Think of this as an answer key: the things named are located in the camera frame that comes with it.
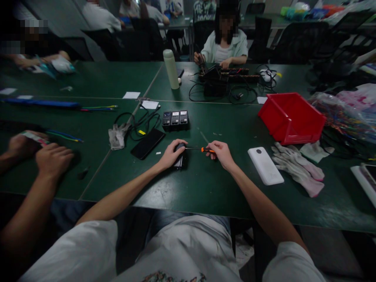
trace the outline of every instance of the water bottle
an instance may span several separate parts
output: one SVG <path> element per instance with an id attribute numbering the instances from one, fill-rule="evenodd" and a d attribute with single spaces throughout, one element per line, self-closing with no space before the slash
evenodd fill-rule
<path id="1" fill-rule="evenodd" d="M 174 53 L 170 49 L 163 51 L 163 59 L 166 65 L 168 79 L 172 89 L 179 89 Z"/>

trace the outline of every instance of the red plastic bin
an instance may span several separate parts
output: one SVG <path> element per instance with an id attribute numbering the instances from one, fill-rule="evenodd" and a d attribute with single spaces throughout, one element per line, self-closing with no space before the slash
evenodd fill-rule
<path id="1" fill-rule="evenodd" d="M 267 94 L 258 113 L 270 135 L 281 143 L 314 143 L 320 139 L 326 117 L 298 93 Z"/>

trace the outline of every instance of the black smartphone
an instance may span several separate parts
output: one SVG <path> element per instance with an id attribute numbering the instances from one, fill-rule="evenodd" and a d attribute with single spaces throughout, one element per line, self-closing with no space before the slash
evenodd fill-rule
<path id="1" fill-rule="evenodd" d="M 154 128 L 132 149 L 132 151 L 130 151 L 130 153 L 136 158 L 144 160 L 165 136 L 165 133 Z"/>

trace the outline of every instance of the person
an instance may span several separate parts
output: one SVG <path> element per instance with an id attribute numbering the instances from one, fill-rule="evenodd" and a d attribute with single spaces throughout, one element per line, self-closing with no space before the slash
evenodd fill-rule
<path id="1" fill-rule="evenodd" d="M 166 12 L 169 12 L 171 14 L 172 18 L 177 18 L 178 16 L 183 14 L 183 9 L 180 6 L 180 3 L 176 0 L 166 0 Z M 176 51 L 180 54 L 180 43 L 179 38 L 182 38 L 184 36 L 184 30 L 174 29 L 174 30 L 168 30 L 167 31 L 167 40 L 169 45 L 172 47 L 173 43 L 172 40 L 175 42 Z"/>
<path id="2" fill-rule="evenodd" d="M 230 64 L 245 64 L 248 57 L 247 36 L 238 29 L 239 22 L 237 1 L 223 0 L 217 7 L 215 31 L 209 35 L 201 53 L 195 52 L 195 63 L 219 63 L 224 69 Z"/>
<path id="3" fill-rule="evenodd" d="M 158 11 L 157 8 L 154 8 L 150 5 L 150 0 L 140 3 L 140 18 L 141 19 L 154 19 L 158 24 L 163 23 L 164 25 L 169 25 L 170 20 L 166 15 Z"/>
<path id="4" fill-rule="evenodd" d="M 43 133 L 29 132 L 48 140 Z M 15 135 L 0 156 L 0 174 L 32 157 L 39 148 L 39 144 L 24 135 Z M 16 214 L 0 231 L 1 256 L 5 258 L 2 261 L 7 266 L 4 269 L 14 279 L 30 267 L 30 256 L 47 222 L 59 179 L 73 157 L 72 150 L 56 143 L 48 144 L 35 155 L 38 176 Z"/>
<path id="5" fill-rule="evenodd" d="M 171 167 L 187 144 L 174 140 L 161 159 L 146 172 L 104 197 L 63 235 L 20 281 L 238 281 L 239 270 L 226 222 L 203 215 L 165 217 L 159 230 L 147 235 L 136 263 L 116 277 L 116 241 L 119 215 L 143 188 Z M 262 229 L 278 246 L 264 281 L 325 281 L 307 247 L 287 217 L 256 187 L 234 162 L 228 145 L 207 145 L 243 192 Z"/>
<path id="6" fill-rule="evenodd" d="M 134 0 L 122 0 L 119 15 L 120 17 L 139 18 L 140 7 Z"/>
<path id="7" fill-rule="evenodd" d="M 82 15 L 92 30 L 108 29 L 112 33 L 125 27 L 123 21 L 99 6 L 99 0 L 87 0 L 82 8 Z"/>
<path id="8" fill-rule="evenodd" d="M 197 0 L 193 5 L 193 22 L 215 20 L 217 3 L 214 0 Z"/>

